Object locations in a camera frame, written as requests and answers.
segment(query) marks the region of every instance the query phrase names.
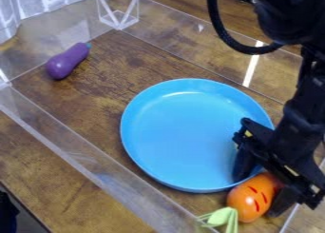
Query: plate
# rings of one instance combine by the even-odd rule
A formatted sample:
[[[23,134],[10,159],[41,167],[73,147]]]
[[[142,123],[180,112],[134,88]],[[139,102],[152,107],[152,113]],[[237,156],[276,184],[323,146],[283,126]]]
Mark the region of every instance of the plate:
[[[233,135],[242,117],[273,128],[260,104],[236,88],[206,79],[166,81],[127,105],[122,143],[134,162],[162,184],[188,192],[216,192],[241,183],[234,183],[232,171]]]

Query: orange toy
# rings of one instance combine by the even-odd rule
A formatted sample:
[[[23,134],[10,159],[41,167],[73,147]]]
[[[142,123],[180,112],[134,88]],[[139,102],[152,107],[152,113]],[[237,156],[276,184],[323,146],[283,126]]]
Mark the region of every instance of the orange toy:
[[[268,211],[279,189],[279,180],[269,172],[265,172],[230,191],[228,206],[238,210],[241,222],[256,221]]]

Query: wooden surface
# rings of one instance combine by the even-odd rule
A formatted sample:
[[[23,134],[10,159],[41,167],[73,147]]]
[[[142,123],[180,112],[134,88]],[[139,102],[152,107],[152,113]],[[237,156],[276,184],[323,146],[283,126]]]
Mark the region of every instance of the wooden surface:
[[[209,20],[205,0],[157,1]],[[233,0],[222,0],[222,8],[229,28],[264,39],[253,24],[252,8]],[[218,59],[213,73],[121,31],[106,33],[91,43],[90,57],[66,80],[54,82],[41,67],[14,81],[15,88],[193,214],[217,210],[225,205],[226,192],[193,195],[173,190],[152,180],[133,163],[119,141],[123,109],[145,88],[186,77],[208,78],[241,89],[263,104],[275,124],[283,113],[281,102],[217,74],[228,66],[228,58]],[[281,68],[283,74],[277,73],[277,79],[272,80],[276,87],[287,87],[288,81],[292,82],[287,79],[291,67]],[[225,69],[234,73],[233,78],[242,74],[237,67]],[[268,84],[260,88],[265,88],[265,94],[277,89]],[[277,96],[288,92],[277,91]],[[2,182],[54,232],[154,232],[3,114],[0,132]],[[279,232],[287,216],[241,224],[240,232]]]

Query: purple eggplant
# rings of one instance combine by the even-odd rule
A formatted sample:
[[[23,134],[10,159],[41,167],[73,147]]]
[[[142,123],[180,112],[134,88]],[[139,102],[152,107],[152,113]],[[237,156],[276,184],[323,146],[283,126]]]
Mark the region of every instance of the purple eggplant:
[[[49,75],[57,80],[66,78],[87,58],[90,48],[90,43],[78,43],[66,52],[51,57],[46,63]]]

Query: black cable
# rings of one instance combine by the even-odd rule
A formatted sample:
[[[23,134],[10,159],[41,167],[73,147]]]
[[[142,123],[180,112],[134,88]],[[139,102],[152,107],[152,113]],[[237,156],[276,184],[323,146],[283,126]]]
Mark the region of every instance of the black cable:
[[[226,45],[237,50],[238,52],[244,54],[267,54],[269,52],[273,52],[276,49],[279,49],[283,45],[277,43],[272,43],[269,46],[265,47],[250,47],[240,43],[229,34],[228,30],[225,29],[224,23],[221,21],[220,12],[218,12],[218,3],[217,0],[208,0],[209,4],[209,14],[213,22],[213,27],[218,33],[220,38],[226,43]]]

